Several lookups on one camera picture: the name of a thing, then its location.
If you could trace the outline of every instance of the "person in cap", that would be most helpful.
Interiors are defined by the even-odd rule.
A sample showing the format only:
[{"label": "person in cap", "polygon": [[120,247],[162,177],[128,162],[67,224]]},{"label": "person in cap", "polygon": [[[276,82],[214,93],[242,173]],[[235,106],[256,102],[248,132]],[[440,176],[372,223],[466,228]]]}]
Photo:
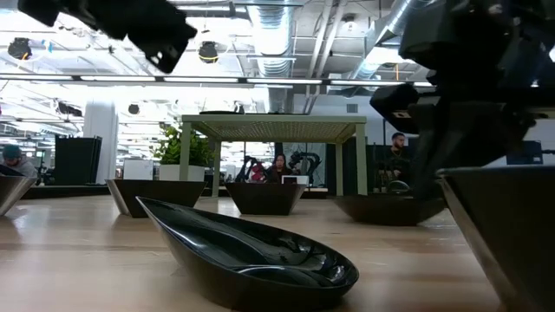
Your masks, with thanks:
[{"label": "person in cap", "polygon": [[25,177],[36,178],[36,169],[23,158],[21,148],[15,145],[7,145],[3,147],[2,151],[3,165],[13,169]]}]

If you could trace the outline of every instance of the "cap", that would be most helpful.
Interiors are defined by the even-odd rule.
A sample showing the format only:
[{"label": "cap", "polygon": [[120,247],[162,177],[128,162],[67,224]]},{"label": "cap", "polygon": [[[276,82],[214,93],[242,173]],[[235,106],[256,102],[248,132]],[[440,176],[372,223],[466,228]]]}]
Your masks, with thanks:
[{"label": "cap", "polygon": [[7,145],[3,147],[2,156],[4,159],[21,158],[21,148],[15,145]]}]

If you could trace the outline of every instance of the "woman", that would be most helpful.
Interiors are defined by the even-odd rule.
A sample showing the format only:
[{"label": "woman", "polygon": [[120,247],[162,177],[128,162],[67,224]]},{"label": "woman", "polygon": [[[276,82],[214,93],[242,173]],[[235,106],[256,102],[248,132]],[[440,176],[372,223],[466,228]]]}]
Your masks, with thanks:
[{"label": "woman", "polygon": [[285,155],[282,153],[276,155],[274,162],[266,171],[268,175],[267,183],[282,183],[281,177],[284,175],[292,175],[293,171],[285,166]]}]

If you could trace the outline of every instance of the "green plant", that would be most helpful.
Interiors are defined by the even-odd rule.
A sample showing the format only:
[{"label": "green plant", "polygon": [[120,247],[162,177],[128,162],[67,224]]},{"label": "green plant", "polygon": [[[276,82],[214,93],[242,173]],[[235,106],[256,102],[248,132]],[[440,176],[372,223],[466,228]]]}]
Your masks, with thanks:
[{"label": "green plant", "polygon": [[[159,148],[152,148],[155,158],[160,159],[161,165],[179,165],[181,161],[181,131],[171,126],[161,126],[164,130],[163,140]],[[189,165],[209,166],[214,159],[214,153],[208,145],[208,140],[200,138],[191,131],[191,146],[189,148]]]}]

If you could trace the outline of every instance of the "wooden tabletop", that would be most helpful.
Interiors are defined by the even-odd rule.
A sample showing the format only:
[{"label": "wooden tabletop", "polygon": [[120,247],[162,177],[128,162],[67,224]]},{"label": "wooden tabletop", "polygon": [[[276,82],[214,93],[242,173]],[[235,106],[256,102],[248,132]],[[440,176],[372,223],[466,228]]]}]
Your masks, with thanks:
[{"label": "wooden tabletop", "polygon": [[[197,208],[239,217],[229,198]],[[447,211],[423,227],[355,224],[328,200],[248,217],[339,250],[361,272],[336,312],[496,311],[499,300]],[[9,312],[227,311],[200,296],[148,219],[111,197],[21,201],[0,218],[0,307]]]}]

